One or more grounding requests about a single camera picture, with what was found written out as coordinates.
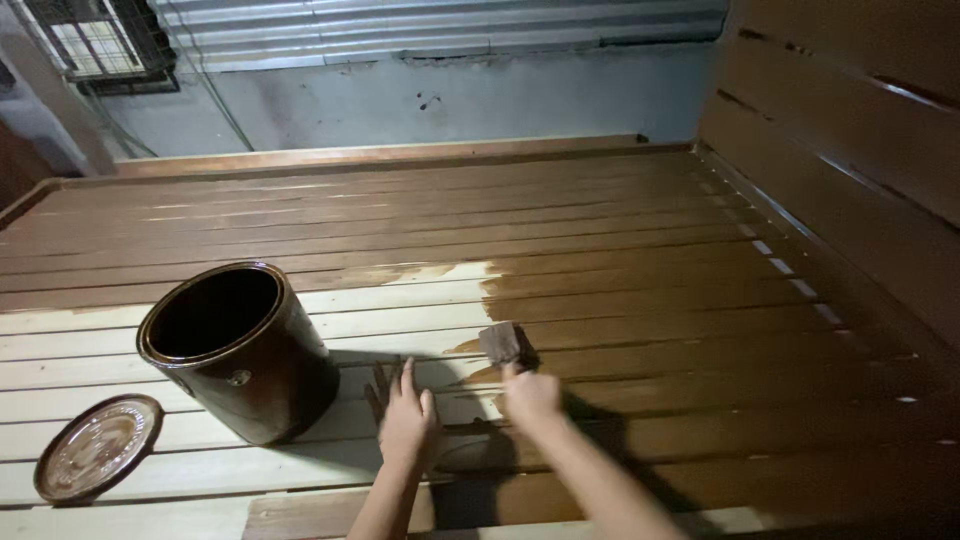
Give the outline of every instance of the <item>hand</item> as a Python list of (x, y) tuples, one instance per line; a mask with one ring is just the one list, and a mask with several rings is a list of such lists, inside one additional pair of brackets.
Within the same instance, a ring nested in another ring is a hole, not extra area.
[(560, 380), (532, 371), (516, 373), (514, 364), (503, 368), (503, 390), (506, 396), (507, 416), (528, 436), (535, 436), (539, 428), (562, 422), (566, 415), (561, 405)]
[(380, 452), (384, 466), (413, 467), (420, 473), (429, 466), (441, 432), (433, 393), (418, 391), (414, 381), (414, 359), (407, 358), (402, 373), (392, 370), (388, 379), (383, 367), (373, 368), (379, 395), (369, 384), (364, 395), (380, 426)]

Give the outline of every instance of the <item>wooden headboard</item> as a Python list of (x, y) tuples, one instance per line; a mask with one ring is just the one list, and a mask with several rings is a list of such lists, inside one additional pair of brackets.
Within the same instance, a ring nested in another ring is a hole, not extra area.
[(960, 3), (734, 0), (701, 143), (960, 350)]

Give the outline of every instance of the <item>can rim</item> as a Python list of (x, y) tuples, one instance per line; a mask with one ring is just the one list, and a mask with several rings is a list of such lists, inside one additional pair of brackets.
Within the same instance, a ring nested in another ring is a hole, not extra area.
[[(98, 483), (86, 488), (85, 490), (79, 491), (70, 497), (56, 497), (50, 494), (46, 489), (44, 489), (43, 482), (41, 479), (46, 473), (47, 465), (50, 460), (50, 455), (60, 444), (60, 441), (63, 440), (76, 426), (79, 426), (85, 422), (90, 416), (92, 416), (96, 411), (100, 410), (107, 405), (112, 405), (117, 402), (124, 401), (139, 401), (146, 404), (154, 414), (154, 426), (151, 428), (150, 432), (147, 433), (147, 437), (144, 439), (143, 444), (140, 448), (136, 449), (131, 457), (130, 462), (126, 465), (115, 471), (112, 475), (104, 477)], [(34, 489), (45, 501), (50, 503), (78, 503), (87, 501), (92, 498), (96, 498), (108, 491), (111, 487), (120, 482), (129, 475), (137, 465), (143, 461), (143, 458), (146, 457), (154, 449), (154, 443), (156, 438), (160, 435), (160, 428), (163, 425), (163, 416), (165, 412), (163, 407), (160, 405), (156, 399), (146, 395), (146, 394), (120, 394), (118, 396), (113, 396), (106, 398), (105, 400), (89, 407), (84, 412), (78, 414), (73, 420), (67, 423), (60, 432), (58, 432), (53, 439), (50, 440), (50, 443), (47, 444), (47, 447), (43, 449), (43, 454), (40, 455), (40, 459), (36, 462), (36, 467), (34, 469)]]
[[(250, 270), (259, 270), (270, 275), (274, 278), (276, 282), (276, 298), (274, 299), (274, 304), (270, 307), (270, 310), (266, 315), (257, 322), (256, 326), (252, 329), (236, 338), (227, 345), (203, 353), (201, 355), (194, 356), (168, 356), (159, 352), (154, 348), (153, 343), (150, 341), (149, 329), (153, 325), (156, 317), (160, 314), (163, 309), (173, 301), (178, 295), (180, 295), (184, 290), (194, 286), (195, 284), (215, 276), (217, 274), (223, 274), (225, 272), (230, 272), (233, 270), (240, 269), (250, 269)], [(143, 359), (147, 360), (156, 367), (161, 367), (164, 369), (179, 369), (179, 368), (189, 368), (197, 367), (199, 365), (213, 363), (221, 356), (224, 356), (228, 353), (236, 351), (243, 348), (247, 343), (250, 343), (255, 337), (260, 335), (271, 322), (276, 319), (276, 315), (280, 310), (280, 306), (283, 304), (283, 301), (286, 299), (286, 295), (290, 290), (289, 282), (287, 281), (286, 276), (283, 272), (273, 266), (259, 260), (246, 260), (241, 262), (232, 262), (231, 264), (225, 264), (223, 266), (218, 266), (216, 268), (211, 268), (202, 274), (198, 274), (193, 278), (177, 285), (173, 290), (163, 295), (163, 298), (160, 299), (147, 313), (147, 316), (143, 318), (143, 321), (140, 323), (140, 327), (136, 331), (136, 349), (140, 353), (140, 356)]]

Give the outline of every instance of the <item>wooden bed frame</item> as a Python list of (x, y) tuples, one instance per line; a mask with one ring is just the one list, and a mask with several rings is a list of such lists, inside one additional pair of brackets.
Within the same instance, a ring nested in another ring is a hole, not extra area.
[[(145, 160), (38, 185), (0, 215), (0, 537), (342, 537), (380, 462), (362, 385), (411, 354), (447, 435), (411, 532), (590, 538), (497, 406), (476, 337), (504, 320), (579, 398), (579, 425), (692, 532), (950, 537), (960, 197), (943, 145), (960, 84), (898, 52), (960, 9), (806, 4), (734, 2), (693, 144)], [(854, 21), (860, 34), (838, 36)], [(881, 34), (890, 45), (864, 45)], [(938, 134), (929, 154), (876, 136), (917, 123)], [(133, 340), (177, 283), (250, 258), (288, 273), (343, 379), (276, 449), (240, 440)], [(46, 504), (31, 482), (44, 445), (125, 392), (167, 412), (154, 453), (92, 505)]]

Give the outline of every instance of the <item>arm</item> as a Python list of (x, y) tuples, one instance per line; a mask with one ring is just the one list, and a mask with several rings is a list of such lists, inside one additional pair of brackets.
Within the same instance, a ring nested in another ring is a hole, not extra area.
[(504, 380), (511, 421), (537, 445), (603, 538), (687, 538), (653, 495), (566, 417), (557, 378), (516, 375), (507, 366)]
[(389, 383), (380, 366), (373, 373), (380, 395), (369, 385), (364, 393), (380, 424), (383, 466), (347, 540), (400, 540), (406, 537), (417, 484), (429, 462), (440, 422), (433, 394), (416, 388), (412, 357), (407, 358), (402, 375), (394, 374)]

